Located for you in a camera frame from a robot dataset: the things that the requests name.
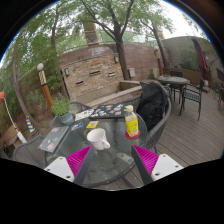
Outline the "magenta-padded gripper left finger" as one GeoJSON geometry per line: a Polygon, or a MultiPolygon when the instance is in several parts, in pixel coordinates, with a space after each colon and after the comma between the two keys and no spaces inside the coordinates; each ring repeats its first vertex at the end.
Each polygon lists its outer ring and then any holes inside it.
{"type": "Polygon", "coordinates": [[[59,156],[45,171],[82,186],[93,156],[93,146],[89,145],[68,157],[59,156]]]}

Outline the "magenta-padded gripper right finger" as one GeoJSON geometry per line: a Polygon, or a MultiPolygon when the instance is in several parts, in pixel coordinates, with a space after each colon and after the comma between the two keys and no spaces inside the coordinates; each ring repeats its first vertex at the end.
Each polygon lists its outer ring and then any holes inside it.
{"type": "Polygon", "coordinates": [[[183,169],[167,154],[157,155],[137,145],[131,146],[131,155],[145,185],[183,169]]]}

